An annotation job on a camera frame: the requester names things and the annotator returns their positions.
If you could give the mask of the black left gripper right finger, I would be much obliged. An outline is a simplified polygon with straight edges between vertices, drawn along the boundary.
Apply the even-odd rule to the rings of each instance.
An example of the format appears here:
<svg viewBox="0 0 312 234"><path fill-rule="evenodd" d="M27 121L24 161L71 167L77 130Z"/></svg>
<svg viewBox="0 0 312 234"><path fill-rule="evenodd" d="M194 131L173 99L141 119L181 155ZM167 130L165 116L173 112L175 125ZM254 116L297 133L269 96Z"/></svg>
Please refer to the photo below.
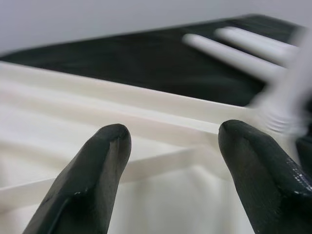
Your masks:
<svg viewBox="0 0 312 234"><path fill-rule="evenodd" d="M232 119L218 144L256 234L312 232L312 179L270 135Z"/></svg>

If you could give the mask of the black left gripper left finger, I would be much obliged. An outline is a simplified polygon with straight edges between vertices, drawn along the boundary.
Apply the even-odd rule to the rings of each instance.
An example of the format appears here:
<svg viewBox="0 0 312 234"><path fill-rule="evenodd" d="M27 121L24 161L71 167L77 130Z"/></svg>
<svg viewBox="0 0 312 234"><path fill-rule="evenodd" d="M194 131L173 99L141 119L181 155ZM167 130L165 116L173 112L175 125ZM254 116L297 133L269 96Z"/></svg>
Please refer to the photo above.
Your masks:
<svg viewBox="0 0 312 234"><path fill-rule="evenodd" d="M100 128L57 176L24 233L107 233L130 153L126 126Z"/></svg>

